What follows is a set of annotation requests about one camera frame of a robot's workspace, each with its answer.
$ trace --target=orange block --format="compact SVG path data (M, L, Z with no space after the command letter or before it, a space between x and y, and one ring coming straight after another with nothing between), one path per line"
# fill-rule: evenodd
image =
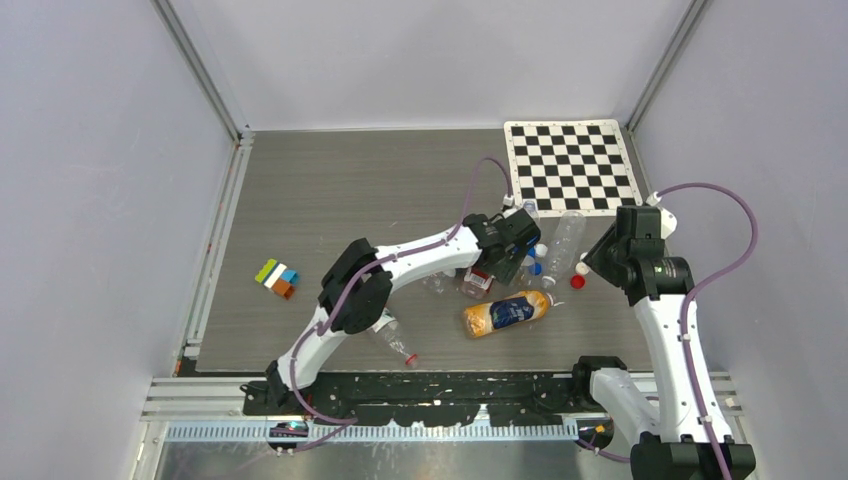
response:
M271 286L271 290L286 300L290 299L291 296L294 295L294 287L292 284L282 278L274 282L274 285Z

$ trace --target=white bottle cap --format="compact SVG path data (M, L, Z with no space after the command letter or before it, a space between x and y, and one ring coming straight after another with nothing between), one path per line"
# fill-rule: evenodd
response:
M589 272L591 272L592 269L589 268L589 265L586 265L583 262L577 262L577 265L574 266L574 271L585 277L586 275L589 275Z

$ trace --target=blue block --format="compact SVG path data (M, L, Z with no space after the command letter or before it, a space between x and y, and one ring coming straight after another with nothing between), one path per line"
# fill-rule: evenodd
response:
M289 282L290 284L292 284L292 286L296 286L297 282L300 281L300 275L298 275L297 272L291 269L286 269L286 271L283 272L280 278Z

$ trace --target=white wall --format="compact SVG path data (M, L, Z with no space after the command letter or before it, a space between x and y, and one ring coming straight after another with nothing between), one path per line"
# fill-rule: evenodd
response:
M146 1L3 3L0 478L124 475L231 143Z
M637 131L654 188L720 183L759 216L754 257L704 292L699 313L769 479L848 471L846 18L839 0L715 2ZM681 221L672 247L697 278L744 250L732 202L667 203Z
M255 130L625 121L688 4L175 3Z

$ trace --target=bottle label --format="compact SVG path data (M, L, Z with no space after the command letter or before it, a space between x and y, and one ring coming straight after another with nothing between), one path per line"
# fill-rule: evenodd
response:
M468 275L468 281L481 288L485 288L486 285L486 279L474 273Z
M512 325L513 323L523 322L533 318L536 309L526 297L508 298L492 303L489 307L489 314L492 316L492 327L495 330Z

